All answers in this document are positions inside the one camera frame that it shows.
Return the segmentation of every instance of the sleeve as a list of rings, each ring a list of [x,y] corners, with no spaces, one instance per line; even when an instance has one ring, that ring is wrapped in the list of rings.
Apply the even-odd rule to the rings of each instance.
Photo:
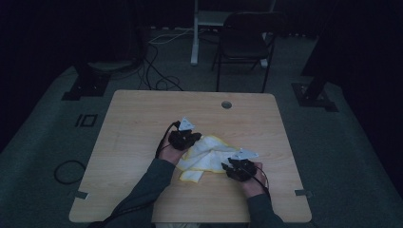
[[[116,206],[111,216],[114,217],[136,207],[140,209],[112,219],[105,227],[151,227],[153,202],[170,184],[174,170],[175,165],[169,161],[153,160],[147,172],[131,193]]]
[[[265,194],[247,200],[250,215],[250,228],[286,227],[284,221],[275,214],[272,202]]]

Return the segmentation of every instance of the white marker tag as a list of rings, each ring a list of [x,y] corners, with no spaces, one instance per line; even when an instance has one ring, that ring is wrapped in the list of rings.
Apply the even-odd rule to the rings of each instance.
[[[191,122],[189,122],[185,117],[182,118],[181,125],[179,125],[179,130],[191,130],[195,128],[195,125],[193,125]]]
[[[241,148],[238,153],[236,153],[235,155],[233,155],[231,157],[231,159],[233,159],[233,160],[245,160],[245,159],[257,158],[258,156],[259,156],[258,153],[255,153],[253,151]]]

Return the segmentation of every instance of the hand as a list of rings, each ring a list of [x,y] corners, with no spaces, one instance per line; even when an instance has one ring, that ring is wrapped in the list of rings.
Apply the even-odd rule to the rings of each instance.
[[[255,162],[255,166],[258,168],[255,178],[258,179],[261,183],[265,184],[266,178],[263,176],[260,170],[262,169],[263,164],[260,162]],[[247,198],[265,193],[261,185],[253,178],[244,182],[240,182],[240,187],[242,188],[243,193]]]
[[[187,149],[183,151],[175,149],[168,141],[170,134],[171,132],[166,134],[165,140],[163,141],[162,150],[158,158],[161,160],[169,161],[174,165],[177,165],[182,155],[186,153]]]

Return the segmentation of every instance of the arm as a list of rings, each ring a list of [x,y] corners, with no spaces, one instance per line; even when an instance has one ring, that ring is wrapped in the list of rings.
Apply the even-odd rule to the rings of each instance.
[[[263,176],[260,169],[261,163],[255,163],[258,168],[256,178],[262,182],[266,182],[266,178]],[[247,204],[250,216],[250,228],[266,228],[266,227],[285,227],[282,219],[275,214],[270,198],[265,194],[260,184],[250,179],[245,182],[241,182],[240,186],[243,190],[245,197],[247,197]]]
[[[153,202],[170,184],[175,165],[185,153],[185,150],[179,151],[169,145],[168,137],[169,135],[165,137],[159,158],[152,161],[147,172],[131,193],[114,209],[111,216],[114,217],[133,208],[139,209],[112,219],[105,227],[151,227]]]

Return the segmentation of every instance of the white cloth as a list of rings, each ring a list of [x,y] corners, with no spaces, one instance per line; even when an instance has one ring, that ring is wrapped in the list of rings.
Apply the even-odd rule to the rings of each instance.
[[[228,158],[239,151],[215,136],[202,136],[180,159],[177,165],[182,170],[180,179],[199,182],[204,171],[225,173],[221,163],[228,164]]]

